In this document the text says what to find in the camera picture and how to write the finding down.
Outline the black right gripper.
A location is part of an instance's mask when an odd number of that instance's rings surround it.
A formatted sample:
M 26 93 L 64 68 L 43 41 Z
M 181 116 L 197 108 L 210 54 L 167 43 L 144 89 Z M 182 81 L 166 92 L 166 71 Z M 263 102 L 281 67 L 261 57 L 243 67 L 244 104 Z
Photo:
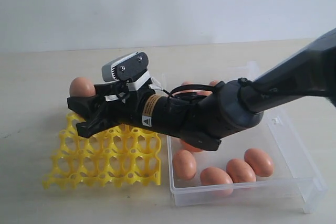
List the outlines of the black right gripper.
M 147 85 L 127 91 L 125 84 L 95 85 L 97 95 L 68 97 L 68 109 L 90 121 L 76 124 L 79 136 L 90 138 L 114 126 L 126 124 L 178 137 L 185 123 L 189 101 L 155 93 Z

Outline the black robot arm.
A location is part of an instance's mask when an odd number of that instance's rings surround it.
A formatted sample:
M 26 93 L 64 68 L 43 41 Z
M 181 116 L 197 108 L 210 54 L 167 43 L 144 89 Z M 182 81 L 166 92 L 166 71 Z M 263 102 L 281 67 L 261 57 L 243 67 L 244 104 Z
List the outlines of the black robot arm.
M 335 30 L 250 81 L 239 78 L 215 86 L 189 84 L 158 95 L 144 52 L 133 52 L 102 67 L 103 84 L 93 95 L 71 95 L 68 108 L 83 118 L 81 137 L 120 124 L 181 138 L 216 151 L 224 137 L 258 125 L 266 110 L 302 97 L 335 103 Z

